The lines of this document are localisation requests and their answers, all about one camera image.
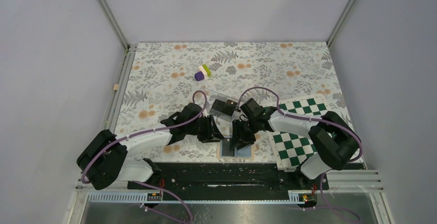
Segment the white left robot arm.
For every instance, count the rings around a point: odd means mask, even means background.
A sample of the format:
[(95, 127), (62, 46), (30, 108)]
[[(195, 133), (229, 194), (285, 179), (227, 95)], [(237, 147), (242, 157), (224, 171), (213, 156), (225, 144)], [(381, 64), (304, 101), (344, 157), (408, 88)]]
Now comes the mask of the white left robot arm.
[(118, 181), (140, 181), (145, 187), (154, 188), (160, 181), (159, 169), (150, 159), (135, 160), (133, 156), (182, 141), (187, 135), (202, 143), (224, 139), (213, 116), (205, 116), (203, 108), (191, 102), (160, 121), (155, 129), (124, 136), (116, 136), (109, 129), (100, 131), (76, 164), (82, 171), (83, 183), (92, 184), (96, 190)]

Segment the clear plastic card box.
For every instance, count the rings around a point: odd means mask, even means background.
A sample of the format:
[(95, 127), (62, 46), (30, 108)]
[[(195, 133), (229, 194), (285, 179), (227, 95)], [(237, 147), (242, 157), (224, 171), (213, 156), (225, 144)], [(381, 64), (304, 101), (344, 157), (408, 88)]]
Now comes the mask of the clear plastic card box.
[(237, 109), (238, 100), (217, 91), (205, 88), (207, 95), (207, 112), (216, 118), (230, 122)]

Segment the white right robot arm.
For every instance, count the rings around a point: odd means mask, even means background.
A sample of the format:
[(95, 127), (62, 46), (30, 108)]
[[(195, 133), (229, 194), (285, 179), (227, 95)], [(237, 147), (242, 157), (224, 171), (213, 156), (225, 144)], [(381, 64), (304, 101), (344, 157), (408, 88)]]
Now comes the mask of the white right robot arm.
[(296, 168), (295, 181), (303, 189), (310, 188), (318, 176), (329, 170), (342, 170), (346, 163), (354, 161), (354, 153), (362, 147), (355, 132), (332, 111), (303, 115), (288, 112), (279, 105), (263, 107), (252, 98), (240, 110), (246, 119), (232, 121), (231, 144), (235, 148), (254, 142), (259, 131), (285, 132), (312, 141), (316, 154)]

